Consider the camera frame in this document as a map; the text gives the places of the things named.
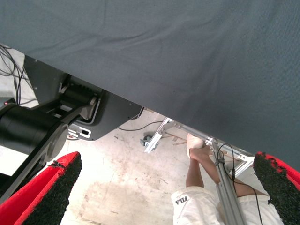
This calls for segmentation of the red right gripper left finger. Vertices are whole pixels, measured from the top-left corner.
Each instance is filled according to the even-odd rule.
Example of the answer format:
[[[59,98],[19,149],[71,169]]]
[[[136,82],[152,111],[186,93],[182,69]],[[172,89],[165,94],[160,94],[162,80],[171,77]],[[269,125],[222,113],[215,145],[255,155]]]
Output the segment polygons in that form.
[[[54,160],[0,205],[2,225],[59,225],[82,170],[76,151]]]

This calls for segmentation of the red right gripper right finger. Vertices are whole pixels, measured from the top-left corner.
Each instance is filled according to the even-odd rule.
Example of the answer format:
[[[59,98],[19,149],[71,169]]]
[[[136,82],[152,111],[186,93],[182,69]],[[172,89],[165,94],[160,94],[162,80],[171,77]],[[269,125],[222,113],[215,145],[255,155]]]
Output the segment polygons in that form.
[[[300,173],[279,158],[257,152],[254,171],[285,225],[300,223]]]

